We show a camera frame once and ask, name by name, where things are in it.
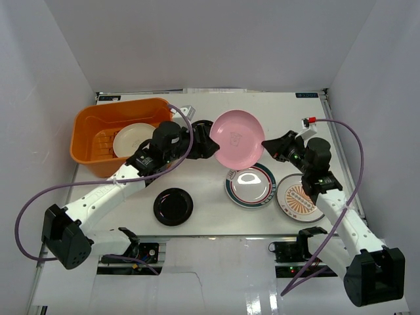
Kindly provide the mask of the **pink plate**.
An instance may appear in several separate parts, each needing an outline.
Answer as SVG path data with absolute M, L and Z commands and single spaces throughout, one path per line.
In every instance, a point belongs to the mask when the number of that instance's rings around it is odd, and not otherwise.
M 263 127 L 254 115 L 244 110 L 230 110 L 221 114 L 213 122 L 209 136 L 219 145 L 216 160 L 229 169 L 251 167 L 264 152 Z

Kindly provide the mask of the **green rimmed white plate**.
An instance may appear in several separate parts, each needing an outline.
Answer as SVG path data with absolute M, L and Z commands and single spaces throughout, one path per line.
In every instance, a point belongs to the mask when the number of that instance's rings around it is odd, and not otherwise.
M 224 188 L 227 196 L 240 207 L 257 209 L 270 203 L 277 184 L 269 168 L 256 163 L 253 166 L 226 174 Z

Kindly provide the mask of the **orange sunburst plate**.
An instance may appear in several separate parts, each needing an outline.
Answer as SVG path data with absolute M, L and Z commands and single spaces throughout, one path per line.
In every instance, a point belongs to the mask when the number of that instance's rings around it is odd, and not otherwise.
M 324 214 L 313 204 L 303 190 L 302 174 L 295 173 L 279 181 L 276 202 L 282 212 L 294 221 L 302 223 L 318 222 Z

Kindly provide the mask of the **black plate front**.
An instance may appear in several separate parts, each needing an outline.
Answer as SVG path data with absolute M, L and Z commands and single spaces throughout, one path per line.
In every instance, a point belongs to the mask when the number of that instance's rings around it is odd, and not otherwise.
M 154 201 L 155 218 L 165 226 L 179 226 L 186 222 L 194 209 L 191 195 L 181 188 L 168 188 Z

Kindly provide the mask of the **white plain plate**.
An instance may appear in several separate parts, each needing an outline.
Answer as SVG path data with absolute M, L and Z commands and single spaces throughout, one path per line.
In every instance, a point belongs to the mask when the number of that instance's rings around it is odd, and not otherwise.
M 134 123 L 120 130 L 114 137 L 113 151 L 118 158 L 132 156 L 138 147 L 151 139 L 155 127 L 147 123 Z

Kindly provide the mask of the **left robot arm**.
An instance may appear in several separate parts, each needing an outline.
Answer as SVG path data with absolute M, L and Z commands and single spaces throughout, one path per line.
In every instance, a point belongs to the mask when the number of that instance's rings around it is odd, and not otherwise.
M 52 205 L 45 211 L 43 243 L 67 270 L 81 265 L 90 255 L 135 260 L 139 249 L 136 234 L 124 227 L 108 231 L 93 228 L 129 196 L 168 173 L 170 164 L 177 166 L 184 158 L 212 157 L 219 149 L 209 136 L 212 124 L 200 120 L 187 129 L 174 121 L 160 123 L 106 184 L 63 207 Z

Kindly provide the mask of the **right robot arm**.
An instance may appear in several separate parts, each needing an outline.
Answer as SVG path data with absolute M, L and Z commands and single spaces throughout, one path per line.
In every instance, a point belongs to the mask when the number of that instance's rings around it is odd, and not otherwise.
M 306 262 L 318 257 L 326 263 L 357 307 L 401 299 L 405 257 L 398 248 L 387 247 L 348 205 L 342 185 L 329 169 L 329 142 L 318 137 L 305 142 L 289 131 L 262 146 L 275 160 L 288 161 L 303 174 L 305 194 L 333 226 L 331 232 L 318 227 L 300 230 L 297 256 Z

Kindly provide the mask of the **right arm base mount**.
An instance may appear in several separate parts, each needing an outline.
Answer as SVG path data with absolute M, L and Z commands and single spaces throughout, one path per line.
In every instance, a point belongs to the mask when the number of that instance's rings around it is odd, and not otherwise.
M 268 245 L 268 251 L 275 256 L 275 271 L 277 279 L 293 278 L 311 257 L 306 241 L 309 237 L 327 234 L 321 227 L 305 228 L 292 240 L 273 241 Z

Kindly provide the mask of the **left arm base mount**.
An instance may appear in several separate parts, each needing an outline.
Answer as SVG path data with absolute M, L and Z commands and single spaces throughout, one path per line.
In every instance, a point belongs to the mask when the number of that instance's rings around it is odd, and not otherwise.
M 96 273 L 109 276 L 158 276 L 161 273 L 165 252 L 156 242 L 139 243 L 123 254 L 129 259 L 102 257 Z

